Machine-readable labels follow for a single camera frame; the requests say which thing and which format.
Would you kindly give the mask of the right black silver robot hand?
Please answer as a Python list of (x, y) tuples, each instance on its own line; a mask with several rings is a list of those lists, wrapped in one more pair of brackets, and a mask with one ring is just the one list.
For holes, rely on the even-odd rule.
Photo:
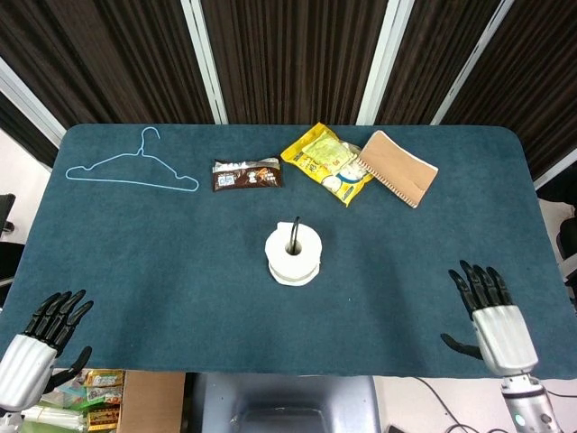
[(527, 323), (512, 299), (507, 283), (492, 267), (460, 261), (462, 272), (448, 274), (458, 290), (471, 322), (475, 345), (466, 345), (447, 333), (442, 341), (455, 352), (482, 360), (500, 377), (531, 373), (538, 356)]

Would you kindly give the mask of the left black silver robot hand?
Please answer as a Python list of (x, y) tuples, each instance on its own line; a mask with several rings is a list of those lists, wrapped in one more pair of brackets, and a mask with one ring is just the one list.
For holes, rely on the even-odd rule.
[(84, 300), (85, 296), (84, 290), (50, 295), (32, 314), (24, 331), (12, 339), (1, 360), (3, 416), (28, 410), (87, 365), (92, 355), (89, 345), (70, 367), (54, 371), (81, 319), (94, 305), (92, 300)]

